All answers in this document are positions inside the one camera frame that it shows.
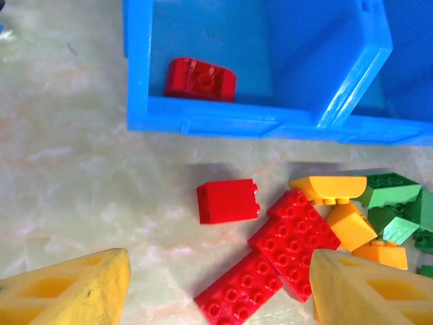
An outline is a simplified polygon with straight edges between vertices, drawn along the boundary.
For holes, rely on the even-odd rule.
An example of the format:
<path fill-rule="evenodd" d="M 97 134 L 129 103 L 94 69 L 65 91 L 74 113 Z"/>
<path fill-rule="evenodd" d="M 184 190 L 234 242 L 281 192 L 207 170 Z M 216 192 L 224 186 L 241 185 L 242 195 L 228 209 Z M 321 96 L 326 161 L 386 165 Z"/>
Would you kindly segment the yellow slope lego brick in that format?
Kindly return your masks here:
<path fill-rule="evenodd" d="M 378 237 L 367 218 L 352 202 L 336 205 L 326 222 L 340 240 L 340 245 L 349 252 Z"/>

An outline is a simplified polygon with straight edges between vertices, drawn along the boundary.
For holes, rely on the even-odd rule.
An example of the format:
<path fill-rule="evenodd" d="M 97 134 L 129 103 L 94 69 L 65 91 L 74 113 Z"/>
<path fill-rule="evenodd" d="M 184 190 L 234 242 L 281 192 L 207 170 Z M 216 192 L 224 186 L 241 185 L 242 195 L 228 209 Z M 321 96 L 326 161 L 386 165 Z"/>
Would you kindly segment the red long studded lego brick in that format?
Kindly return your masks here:
<path fill-rule="evenodd" d="M 210 325 L 242 325 L 282 288 L 269 260 L 252 251 L 194 298 Z"/>

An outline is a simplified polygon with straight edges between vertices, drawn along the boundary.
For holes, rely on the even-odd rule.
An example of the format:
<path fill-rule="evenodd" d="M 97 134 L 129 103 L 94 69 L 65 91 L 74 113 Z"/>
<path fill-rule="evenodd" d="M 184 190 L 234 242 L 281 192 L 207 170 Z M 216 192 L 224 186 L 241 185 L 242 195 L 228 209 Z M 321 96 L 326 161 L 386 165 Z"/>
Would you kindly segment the yellow studded lego brick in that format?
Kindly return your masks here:
<path fill-rule="evenodd" d="M 356 248 L 352 252 L 352 255 L 369 261 L 375 261 L 382 265 L 408 270 L 406 249 L 395 242 L 372 240 Z"/>

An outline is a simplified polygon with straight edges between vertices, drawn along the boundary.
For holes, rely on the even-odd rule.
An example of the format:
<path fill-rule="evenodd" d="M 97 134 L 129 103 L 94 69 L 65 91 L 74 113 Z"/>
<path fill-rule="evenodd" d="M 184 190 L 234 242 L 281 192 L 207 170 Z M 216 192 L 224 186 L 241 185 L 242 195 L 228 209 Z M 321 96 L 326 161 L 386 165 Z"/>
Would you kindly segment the red curved lego brick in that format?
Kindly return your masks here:
<path fill-rule="evenodd" d="M 214 102 L 233 102 L 236 75 L 229 69 L 194 58 L 176 58 L 168 65 L 164 95 Z"/>

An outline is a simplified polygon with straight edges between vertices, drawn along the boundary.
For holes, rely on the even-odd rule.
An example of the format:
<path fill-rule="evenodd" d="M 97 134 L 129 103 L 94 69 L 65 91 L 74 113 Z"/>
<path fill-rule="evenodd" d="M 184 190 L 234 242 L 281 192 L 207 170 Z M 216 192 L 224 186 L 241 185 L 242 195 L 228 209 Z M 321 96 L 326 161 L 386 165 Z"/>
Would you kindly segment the dark green lego brick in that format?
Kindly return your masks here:
<path fill-rule="evenodd" d="M 396 217 L 394 212 L 389 207 L 376 207 L 368 211 L 368 222 L 378 235 L 384 233 L 385 228 Z"/>

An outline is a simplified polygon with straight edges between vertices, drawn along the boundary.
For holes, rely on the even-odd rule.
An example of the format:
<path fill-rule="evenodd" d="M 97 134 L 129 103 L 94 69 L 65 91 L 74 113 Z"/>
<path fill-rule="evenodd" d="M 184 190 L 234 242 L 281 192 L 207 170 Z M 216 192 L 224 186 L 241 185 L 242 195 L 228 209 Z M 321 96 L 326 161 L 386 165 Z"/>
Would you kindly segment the green long lego brick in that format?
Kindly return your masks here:
<path fill-rule="evenodd" d="M 365 191 L 356 200 L 367 209 L 406 204 L 413 202 L 420 190 L 420 183 L 398 173 L 369 174 Z"/>

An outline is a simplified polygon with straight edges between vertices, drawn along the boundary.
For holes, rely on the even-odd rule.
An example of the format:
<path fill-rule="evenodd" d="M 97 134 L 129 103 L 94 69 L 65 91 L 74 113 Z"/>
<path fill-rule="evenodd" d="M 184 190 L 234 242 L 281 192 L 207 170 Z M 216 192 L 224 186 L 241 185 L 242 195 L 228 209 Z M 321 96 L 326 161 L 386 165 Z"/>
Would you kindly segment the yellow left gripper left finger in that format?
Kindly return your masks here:
<path fill-rule="evenodd" d="M 0 325 L 119 325 L 129 254 L 111 248 L 0 280 Z"/>

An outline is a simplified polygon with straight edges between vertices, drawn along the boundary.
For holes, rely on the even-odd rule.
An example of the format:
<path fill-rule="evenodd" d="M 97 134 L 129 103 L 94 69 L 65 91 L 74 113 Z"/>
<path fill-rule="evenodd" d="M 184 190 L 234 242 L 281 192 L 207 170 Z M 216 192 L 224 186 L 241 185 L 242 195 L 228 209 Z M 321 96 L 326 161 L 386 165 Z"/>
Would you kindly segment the red tall lego brick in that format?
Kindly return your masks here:
<path fill-rule="evenodd" d="M 257 219 L 257 185 L 252 179 L 210 181 L 197 187 L 201 224 L 215 225 Z"/>

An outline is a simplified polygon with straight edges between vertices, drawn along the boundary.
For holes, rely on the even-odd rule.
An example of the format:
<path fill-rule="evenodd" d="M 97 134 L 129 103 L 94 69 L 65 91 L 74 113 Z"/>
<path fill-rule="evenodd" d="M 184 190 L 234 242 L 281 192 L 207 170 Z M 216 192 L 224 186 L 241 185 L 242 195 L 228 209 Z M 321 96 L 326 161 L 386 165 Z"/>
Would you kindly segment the green studded lego brick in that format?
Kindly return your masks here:
<path fill-rule="evenodd" d="M 421 189 L 417 198 L 404 206 L 405 214 L 421 229 L 433 233 L 433 194 Z"/>

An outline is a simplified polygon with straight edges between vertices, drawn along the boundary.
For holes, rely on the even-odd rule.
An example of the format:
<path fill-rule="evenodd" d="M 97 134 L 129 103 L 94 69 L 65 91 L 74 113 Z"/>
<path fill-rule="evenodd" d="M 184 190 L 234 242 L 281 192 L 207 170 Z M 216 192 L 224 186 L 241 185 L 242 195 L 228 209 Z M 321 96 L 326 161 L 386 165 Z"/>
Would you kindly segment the red wide studded lego brick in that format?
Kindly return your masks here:
<path fill-rule="evenodd" d="M 298 301 L 311 293 L 309 267 L 315 249 L 336 250 L 340 240 L 300 190 L 288 190 L 268 210 L 269 220 L 248 240 L 279 272 Z"/>

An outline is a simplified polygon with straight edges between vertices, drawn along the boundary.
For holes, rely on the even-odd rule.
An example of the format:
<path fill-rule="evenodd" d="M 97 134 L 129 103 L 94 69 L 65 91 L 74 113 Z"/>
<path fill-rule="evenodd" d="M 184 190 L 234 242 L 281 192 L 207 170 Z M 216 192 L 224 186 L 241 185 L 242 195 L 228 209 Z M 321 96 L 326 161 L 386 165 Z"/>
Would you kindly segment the green slope lego brick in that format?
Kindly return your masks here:
<path fill-rule="evenodd" d="M 394 242 L 400 245 L 418 229 L 419 225 L 417 223 L 402 217 L 395 217 L 383 229 L 382 238 L 387 242 Z"/>

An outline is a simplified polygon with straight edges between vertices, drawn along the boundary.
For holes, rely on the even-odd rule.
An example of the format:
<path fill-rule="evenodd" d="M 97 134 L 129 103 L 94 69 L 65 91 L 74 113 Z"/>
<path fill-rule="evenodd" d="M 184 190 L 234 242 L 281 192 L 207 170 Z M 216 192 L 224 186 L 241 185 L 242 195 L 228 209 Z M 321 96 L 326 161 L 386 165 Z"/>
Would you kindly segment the blue three-compartment bin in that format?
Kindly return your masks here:
<path fill-rule="evenodd" d="M 433 0 L 122 0 L 127 127 L 433 146 Z M 168 65 L 231 70 L 233 102 L 167 97 Z"/>

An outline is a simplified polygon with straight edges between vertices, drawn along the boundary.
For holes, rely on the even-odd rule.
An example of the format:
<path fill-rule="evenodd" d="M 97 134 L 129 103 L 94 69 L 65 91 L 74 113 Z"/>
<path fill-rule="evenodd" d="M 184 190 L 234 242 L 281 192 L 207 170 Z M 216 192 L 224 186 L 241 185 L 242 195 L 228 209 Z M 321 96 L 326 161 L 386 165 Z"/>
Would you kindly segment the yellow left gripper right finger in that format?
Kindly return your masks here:
<path fill-rule="evenodd" d="M 433 325 L 433 279 L 329 249 L 313 252 L 321 325 Z"/>

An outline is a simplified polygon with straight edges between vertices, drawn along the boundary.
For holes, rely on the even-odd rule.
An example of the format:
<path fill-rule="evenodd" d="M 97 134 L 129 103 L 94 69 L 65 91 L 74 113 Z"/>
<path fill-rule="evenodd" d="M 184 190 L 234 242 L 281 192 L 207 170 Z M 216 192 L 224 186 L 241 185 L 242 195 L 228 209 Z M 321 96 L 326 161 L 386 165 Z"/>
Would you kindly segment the yellow curved lego brick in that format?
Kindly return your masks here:
<path fill-rule="evenodd" d="M 300 190 L 314 205 L 348 204 L 367 187 L 366 176 L 308 176 L 289 181 L 292 189 Z"/>

